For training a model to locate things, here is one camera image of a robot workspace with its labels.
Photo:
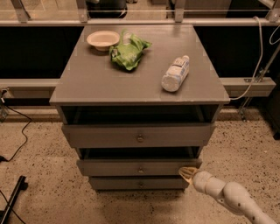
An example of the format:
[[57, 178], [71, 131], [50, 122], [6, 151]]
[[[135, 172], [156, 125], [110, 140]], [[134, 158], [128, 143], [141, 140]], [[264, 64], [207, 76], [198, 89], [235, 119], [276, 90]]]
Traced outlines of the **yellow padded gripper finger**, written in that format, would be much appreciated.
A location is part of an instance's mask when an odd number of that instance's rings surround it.
[[194, 176], [198, 173], [196, 167], [181, 167], [178, 170], [179, 175], [185, 180], [189, 185], [193, 184]]

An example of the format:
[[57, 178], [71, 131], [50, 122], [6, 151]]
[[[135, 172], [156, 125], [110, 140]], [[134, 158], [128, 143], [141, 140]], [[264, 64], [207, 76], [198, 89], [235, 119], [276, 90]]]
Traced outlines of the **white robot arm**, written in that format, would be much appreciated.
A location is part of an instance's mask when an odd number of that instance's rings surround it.
[[239, 183], [225, 182], [195, 167], [181, 167], [178, 173], [197, 192], [211, 196], [228, 211], [245, 216], [252, 224], [277, 224]]

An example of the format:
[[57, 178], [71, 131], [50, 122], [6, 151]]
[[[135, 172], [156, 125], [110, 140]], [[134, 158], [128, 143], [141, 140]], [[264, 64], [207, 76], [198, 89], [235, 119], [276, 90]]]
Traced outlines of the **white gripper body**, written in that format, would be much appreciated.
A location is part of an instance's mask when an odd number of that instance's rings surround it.
[[192, 178], [194, 188], [200, 193], [209, 193], [214, 188], [213, 177], [207, 171], [198, 171]]

